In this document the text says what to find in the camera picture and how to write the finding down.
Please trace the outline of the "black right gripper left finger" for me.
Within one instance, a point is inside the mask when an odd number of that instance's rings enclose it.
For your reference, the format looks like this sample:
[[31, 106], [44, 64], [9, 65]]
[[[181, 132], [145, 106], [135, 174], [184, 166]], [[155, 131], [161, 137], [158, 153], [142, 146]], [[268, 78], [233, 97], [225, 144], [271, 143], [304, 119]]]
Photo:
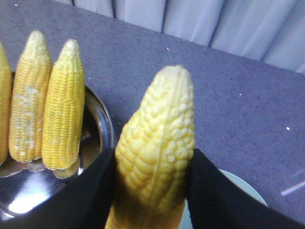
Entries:
[[103, 229], [115, 187], [114, 149], [104, 150], [73, 182], [2, 229]]

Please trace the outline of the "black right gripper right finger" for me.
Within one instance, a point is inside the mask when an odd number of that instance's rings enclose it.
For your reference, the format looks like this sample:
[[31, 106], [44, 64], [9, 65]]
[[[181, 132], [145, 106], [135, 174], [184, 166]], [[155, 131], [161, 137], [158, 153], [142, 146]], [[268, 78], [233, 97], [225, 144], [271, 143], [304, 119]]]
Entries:
[[200, 149], [188, 176], [188, 209], [195, 229], [303, 229], [231, 182]]

